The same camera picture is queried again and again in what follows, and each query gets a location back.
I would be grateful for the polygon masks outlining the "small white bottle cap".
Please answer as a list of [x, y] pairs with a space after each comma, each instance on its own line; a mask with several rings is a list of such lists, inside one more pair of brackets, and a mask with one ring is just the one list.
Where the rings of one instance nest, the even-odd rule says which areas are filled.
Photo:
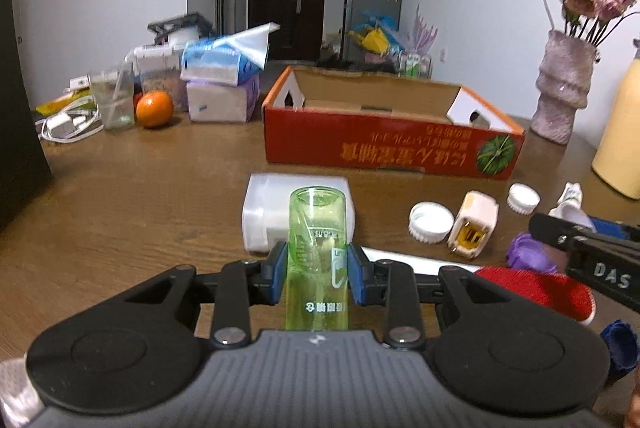
[[533, 188], [514, 183], [509, 188], [506, 204], [518, 214], [531, 215], [540, 204], [540, 196]]

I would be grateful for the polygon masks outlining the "purple tissue pack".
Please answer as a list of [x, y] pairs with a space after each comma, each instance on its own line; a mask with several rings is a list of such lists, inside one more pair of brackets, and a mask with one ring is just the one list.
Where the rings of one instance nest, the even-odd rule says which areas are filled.
[[260, 92], [259, 76], [231, 86], [209, 81], [186, 82], [189, 117], [196, 123], [245, 123], [252, 119]]

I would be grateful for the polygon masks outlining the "white cream perfume-style bottle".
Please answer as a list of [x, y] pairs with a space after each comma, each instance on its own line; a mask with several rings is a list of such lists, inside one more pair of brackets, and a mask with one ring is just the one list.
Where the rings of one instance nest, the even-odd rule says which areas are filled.
[[454, 220], [447, 245], [469, 260], [477, 258], [488, 243], [498, 222], [499, 205], [490, 196], [468, 192]]

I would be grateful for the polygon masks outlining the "black gripper tool on container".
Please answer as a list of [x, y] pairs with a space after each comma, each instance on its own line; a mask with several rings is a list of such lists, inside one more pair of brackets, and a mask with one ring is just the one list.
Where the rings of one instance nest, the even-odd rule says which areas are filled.
[[211, 36], [215, 27], [200, 13], [190, 13], [148, 24], [154, 34], [154, 44], [180, 44], [198, 38]]

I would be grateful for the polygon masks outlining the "red cardboard produce box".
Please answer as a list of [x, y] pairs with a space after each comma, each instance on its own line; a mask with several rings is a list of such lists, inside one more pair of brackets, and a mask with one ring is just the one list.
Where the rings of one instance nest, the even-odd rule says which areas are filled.
[[262, 104], [281, 165], [510, 177], [525, 131], [463, 85], [288, 66]]

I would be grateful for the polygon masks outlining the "large white bottle cap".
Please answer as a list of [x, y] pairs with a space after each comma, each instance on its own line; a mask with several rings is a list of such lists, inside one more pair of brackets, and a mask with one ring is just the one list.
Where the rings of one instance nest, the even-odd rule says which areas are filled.
[[454, 216], [440, 203], [421, 201], [409, 213], [409, 234], [424, 244], [443, 241], [454, 226]]

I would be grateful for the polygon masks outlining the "clear drinking glass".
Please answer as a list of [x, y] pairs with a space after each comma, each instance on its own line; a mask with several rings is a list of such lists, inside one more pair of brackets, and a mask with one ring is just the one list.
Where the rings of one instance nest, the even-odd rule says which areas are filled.
[[134, 65], [131, 62], [90, 73], [89, 84], [105, 131], [127, 130], [134, 125]]

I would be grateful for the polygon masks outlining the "pink textured flower vase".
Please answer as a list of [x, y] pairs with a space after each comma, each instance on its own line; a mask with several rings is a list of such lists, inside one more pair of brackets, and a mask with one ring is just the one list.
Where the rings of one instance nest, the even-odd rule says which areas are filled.
[[568, 144], [577, 111], [588, 105], [596, 58], [590, 43], [559, 30], [549, 32], [536, 80], [539, 97], [530, 122], [534, 133], [555, 144]]

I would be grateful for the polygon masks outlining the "black monitor edge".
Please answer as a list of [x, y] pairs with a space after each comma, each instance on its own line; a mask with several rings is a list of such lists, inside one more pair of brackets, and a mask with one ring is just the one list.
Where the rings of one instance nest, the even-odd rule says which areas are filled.
[[52, 173], [23, 82], [13, 0], [1, 0], [0, 10], [0, 225], [7, 227], [51, 183]]

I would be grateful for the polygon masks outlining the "green transparent plastic bottle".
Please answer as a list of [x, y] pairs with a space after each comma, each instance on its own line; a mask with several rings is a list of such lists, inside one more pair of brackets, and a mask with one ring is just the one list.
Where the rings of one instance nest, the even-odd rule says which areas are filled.
[[292, 192], [286, 245], [285, 328], [296, 332], [347, 330], [345, 195], [326, 186]]

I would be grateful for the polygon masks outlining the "cream yellow thermos jug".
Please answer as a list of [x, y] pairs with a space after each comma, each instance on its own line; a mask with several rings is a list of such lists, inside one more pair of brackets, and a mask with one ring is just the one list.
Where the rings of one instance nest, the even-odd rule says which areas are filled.
[[640, 193], [640, 79], [639, 39], [636, 54], [614, 100], [591, 168], [616, 192], [638, 200]]

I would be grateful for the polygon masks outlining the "clear storage container white lid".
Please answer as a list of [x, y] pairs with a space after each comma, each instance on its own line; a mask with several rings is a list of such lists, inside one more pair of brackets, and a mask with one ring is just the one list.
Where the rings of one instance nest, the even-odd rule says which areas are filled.
[[134, 72], [144, 94], [162, 91], [170, 96], [176, 113], [188, 110], [186, 81], [181, 78], [183, 48], [168, 44], [135, 47]]

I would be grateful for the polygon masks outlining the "yellow and blue bags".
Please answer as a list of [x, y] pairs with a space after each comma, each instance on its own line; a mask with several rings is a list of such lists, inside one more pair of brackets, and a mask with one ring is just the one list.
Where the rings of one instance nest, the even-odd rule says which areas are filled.
[[348, 36], [361, 50], [378, 56], [405, 50], [397, 30], [397, 21], [388, 15], [363, 12], [364, 21], [349, 30]]

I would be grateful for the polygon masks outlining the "white rectangular plastic box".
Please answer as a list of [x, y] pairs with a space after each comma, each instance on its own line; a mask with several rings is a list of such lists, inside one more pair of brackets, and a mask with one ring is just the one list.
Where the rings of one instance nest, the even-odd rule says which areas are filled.
[[346, 197], [347, 239], [356, 229], [356, 212], [348, 180], [320, 175], [253, 173], [248, 180], [242, 209], [243, 244], [249, 252], [270, 252], [278, 241], [288, 239], [288, 204], [296, 189], [326, 186]]

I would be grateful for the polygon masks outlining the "small white figurine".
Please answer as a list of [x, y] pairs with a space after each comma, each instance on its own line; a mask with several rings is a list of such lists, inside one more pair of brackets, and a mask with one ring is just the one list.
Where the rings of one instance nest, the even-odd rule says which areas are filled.
[[567, 182], [556, 206], [548, 214], [550, 217], [596, 231], [593, 221], [582, 211], [582, 187], [579, 183]]

